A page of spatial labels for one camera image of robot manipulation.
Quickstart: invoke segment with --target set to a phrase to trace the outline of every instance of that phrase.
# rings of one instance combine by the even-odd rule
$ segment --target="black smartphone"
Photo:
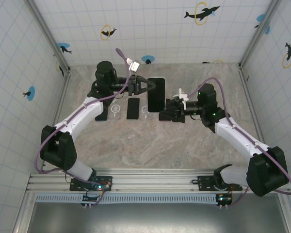
[[[147,110],[150,113],[158,113],[165,107],[165,79],[149,78],[156,84],[155,89],[147,92]]]
[[[138,120],[139,118],[139,98],[129,98],[127,105],[127,120]]]

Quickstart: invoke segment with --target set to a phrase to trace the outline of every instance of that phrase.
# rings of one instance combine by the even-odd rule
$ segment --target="dolphin sticker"
[[[146,55],[146,56],[143,56],[141,60],[144,61],[147,65],[149,65],[149,64],[152,64],[152,62],[154,62],[155,57],[153,57],[152,55]]]
[[[199,21],[202,21],[205,17],[207,16],[214,16],[215,15],[215,11],[219,8],[220,6],[215,6],[215,7],[212,7],[212,8],[204,8],[202,11],[202,13],[200,14],[197,14],[197,15],[190,15],[189,12],[185,12],[185,18],[186,17],[190,17],[190,18],[198,18]]]
[[[58,46],[62,49],[63,52],[68,52],[72,54],[72,51],[68,51],[67,48],[70,47],[68,43],[58,43]]]
[[[287,61],[290,60],[291,58],[291,45],[289,45],[288,43],[286,43],[285,47],[288,47],[288,53],[287,53]]]
[[[109,31],[106,31],[106,32],[102,31],[101,33],[104,34],[105,36],[110,36],[110,35],[113,35],[115,30],[116,30],[116,28],[113,28],[113,31],[111,31],[110,34],[109,34]]]
[[[25,97],[25,96],[29,96],[30,94],[31,94],[30,91],[28,91],[28,92],[26,92],[26,93],[23,93],[24,97]]]

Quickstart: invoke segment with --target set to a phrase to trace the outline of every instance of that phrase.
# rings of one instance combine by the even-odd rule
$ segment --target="blue circle sticker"
[[[59,47],[61,46],[64,46],[65,48],[69,48],[70,45],[68,43],[63,43],[63,42],[60,42],[60,43],[57,43]]]
[[[141,60],[144,61],[146,64],[151,64],[152,62],[154,62],[155,57],[151,55],[146,55],[146,56],[143,56]]]
[[[34,86],[29,87],[28,92],[30,92],[30,94],[27,95],[27,99],[29,101],[32,101],[33,98],[34,98],[34,95],[35,95],[35,88],[34,88]]]

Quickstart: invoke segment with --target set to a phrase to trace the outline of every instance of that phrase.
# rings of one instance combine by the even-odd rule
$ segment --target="metal rail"
[[[264,19],[259,24],[258,30],[256,34],[253,36],[252,40],[250,41],[250,44],[247,47],[247,50],[241,60],[241,66],[245,67],[247,64],[250,56],[252,55],[253,51],[256,49],[259,41],[261,40],[262,36],[264,35],[266,29],[268,28],[271,19],[273,18],[276,10],[278,9],[279,5],[281,4],[282,0],[272,0],[271,4],[265,14]]]
[[[36,4],[33,0],[25,0],[27,7],[29,8],[33,18],[36,20],[37,24],[39,25],[43,35],[45,36],[46,40],[48,41],[50,47],[52,48],[60,67],[63,69],[65,76],[69,73],[69,65],[65,60],[62,52],[60,51],[52,33],[50,32],[47,24],[45,23],[39,9],[37,8]]]

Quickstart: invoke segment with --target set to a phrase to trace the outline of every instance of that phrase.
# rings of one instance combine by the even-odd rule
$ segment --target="white tiled wall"
[[[286,155],[291,174],[291,0],[283,1],[246,67],[248,87],[266,143],[278,145]]]
[[[23,0],[0,0],[0,233],[14,226],[41,129],[52,123],[64,81],[55,63]]]
[[[57,42],[70,45],[64,56],[72,65],[108,59],[155,57],[154,63],[240,62],[271,0],[36,0]],[[220,6],[201,26],[185,12]],[[102,40],[101,30],[117,30]]]

